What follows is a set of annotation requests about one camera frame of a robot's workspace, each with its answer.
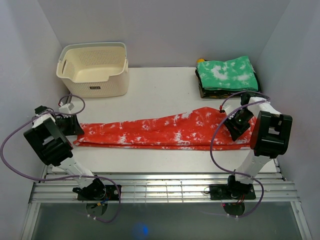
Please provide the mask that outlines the red white tie-dye trousers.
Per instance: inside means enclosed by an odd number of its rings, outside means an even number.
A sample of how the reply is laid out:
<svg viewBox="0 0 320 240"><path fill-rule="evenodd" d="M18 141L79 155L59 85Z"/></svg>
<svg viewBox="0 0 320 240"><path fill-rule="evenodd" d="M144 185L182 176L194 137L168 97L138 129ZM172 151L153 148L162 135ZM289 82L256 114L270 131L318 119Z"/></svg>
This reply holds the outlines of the red white tie-dye trousers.
<svg viewBox="0 0 320 240"><path fill-rule="evenodd" d="M73 142L77 147L151 150L228 151L250 147L256 118L250 128L233 141L225 126L225 115L211 107L161 118L113 123L82 123L84 131Z"/></svg>

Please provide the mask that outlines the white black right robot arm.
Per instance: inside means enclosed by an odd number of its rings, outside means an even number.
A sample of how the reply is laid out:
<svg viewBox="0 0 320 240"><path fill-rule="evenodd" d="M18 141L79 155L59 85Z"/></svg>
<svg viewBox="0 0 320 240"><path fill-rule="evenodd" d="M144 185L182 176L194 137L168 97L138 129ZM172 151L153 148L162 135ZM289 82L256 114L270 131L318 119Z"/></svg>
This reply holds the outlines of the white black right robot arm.
<svg viewBox="0 0 320 240"><path fill-rule="evenodd" d="M231 139L236 141L250 127L250 120L256 118L252 129L250 151L243 163L227 180L226 194L232 198L244 199L253 193L254 178L270 160L284 155L289 146L293 118L275 110L266 95L254 91L241 91L242 109L220 107L229 116L224 122Z"/></svg>

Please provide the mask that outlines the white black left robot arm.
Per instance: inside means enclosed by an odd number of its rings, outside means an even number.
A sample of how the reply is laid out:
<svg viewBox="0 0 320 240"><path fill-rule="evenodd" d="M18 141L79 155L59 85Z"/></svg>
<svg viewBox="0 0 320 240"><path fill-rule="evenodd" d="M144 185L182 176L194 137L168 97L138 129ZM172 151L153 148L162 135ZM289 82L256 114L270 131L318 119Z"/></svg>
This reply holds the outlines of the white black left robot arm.
<svg viewBox="0 0 320 240"><path fill-rule="evenodd" d="M35 109L37 119L32 128L23 133L40 160L47 166L52 165L64 170L68 175L76 175L78 187L73 192L86 200L101 200L106 194L105 185L94 174L81 165L72 153L73 146L68 136L84 134L76 115L53 113L51 108L39 106Z"/></svg>

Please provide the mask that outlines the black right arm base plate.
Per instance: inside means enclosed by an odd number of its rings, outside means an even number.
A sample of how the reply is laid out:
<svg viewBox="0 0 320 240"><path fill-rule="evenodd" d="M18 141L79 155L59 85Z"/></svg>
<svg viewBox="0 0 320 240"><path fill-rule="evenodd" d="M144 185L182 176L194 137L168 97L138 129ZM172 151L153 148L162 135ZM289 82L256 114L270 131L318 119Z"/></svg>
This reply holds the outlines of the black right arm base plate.
<svg viewBox="0 0 320 240"><path fill-rule="evenodd" d="M211 184L209 186L211 200L255 200L256 194L252 184L234 187L227 184Z"/></svg>

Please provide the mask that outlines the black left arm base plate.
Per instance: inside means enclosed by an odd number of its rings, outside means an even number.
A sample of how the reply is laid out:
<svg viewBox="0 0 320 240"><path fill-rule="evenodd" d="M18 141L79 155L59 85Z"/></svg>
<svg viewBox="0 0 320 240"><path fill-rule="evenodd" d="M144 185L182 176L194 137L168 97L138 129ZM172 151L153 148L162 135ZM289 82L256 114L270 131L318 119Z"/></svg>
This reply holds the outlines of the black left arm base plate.
<svg viewBox="0 0 320 240"><path fill-rule="evenodd" d="M88 188L80 189L75 187L72 189L74 193L77 194L76 199L78 201L118 201L120 199L122 186L117 185L117 188L114 185L106 184L104 187L99 187L95 190Z"/></svg>

